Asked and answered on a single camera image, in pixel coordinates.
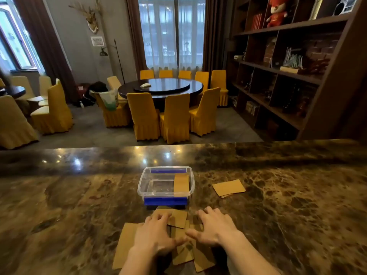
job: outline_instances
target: forearm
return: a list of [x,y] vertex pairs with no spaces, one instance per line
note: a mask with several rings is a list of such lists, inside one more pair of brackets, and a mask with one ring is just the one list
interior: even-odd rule
[[153,259],[153,253],[132,247],[120,275],[149,275]]
[[241,232],[222,246],[241,275],[280,275]]

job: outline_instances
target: speaker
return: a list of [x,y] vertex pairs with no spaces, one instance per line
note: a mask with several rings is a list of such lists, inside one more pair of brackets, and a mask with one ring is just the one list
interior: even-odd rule
[[340,0],[334,10],[333,15],[340,15],[343,13],[351,12],[357,0]]

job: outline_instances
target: floor lamp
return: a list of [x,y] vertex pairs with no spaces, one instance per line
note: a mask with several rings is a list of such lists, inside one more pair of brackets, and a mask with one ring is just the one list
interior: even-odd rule
[[[117,49],[117,44],[116,44],[116,40],[114,40],[115,42],[115,46],[110,45],[111,47],[113,47],[114,49],[116,49],[117,51],[117,57],[119,58],[119,63],[120,63],[120,68],[121,68],[121,74],[122,74],[122,79],[124,80],[124,84],[125,84],[125,77],[124,77],[124,72],[122,71],[122,66],[121,66],[121,61],[120,61],[120,56],[119,56],[119,50]],[[101,47],[101,52],[99,53],[100,56],[108,56],[108,54],[106,53],[106,51],[104,50],[106,47]]]

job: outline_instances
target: marble countertop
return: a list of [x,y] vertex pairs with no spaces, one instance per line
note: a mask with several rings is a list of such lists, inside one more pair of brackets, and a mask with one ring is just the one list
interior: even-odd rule
[[[349,140],[3,151],[0,274],[118,274],[124,223],[152,212],[136,193],[146,166],[191,166],[189,216],[207,205],[230,214],[283,274],[367,274],[366,162]],[[221,199],[211,186],[235,179],[245,193]],[[214,254],[205,273],[227,274]]]

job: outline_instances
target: round dining table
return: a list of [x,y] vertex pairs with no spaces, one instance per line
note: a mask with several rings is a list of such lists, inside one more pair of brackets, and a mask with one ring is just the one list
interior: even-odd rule
[[19,98],[23,95],[25,95],[25,88],[21,86],[6,86],[6,87],[0,87],[0,96],[3,95],[10,95],[14,99]]
[[[142,88],[141,85],[149,83],[150,87]],[[196,96],[204,89],[201,82],[179,78],[144,79],[126,83],[119,87],[119,95],[127,98],[128,93],[147,92],[152,95],[154,106],[160,112],[164,112],[166,97],[170,95],[190,94],[190,106],[195,105]]]

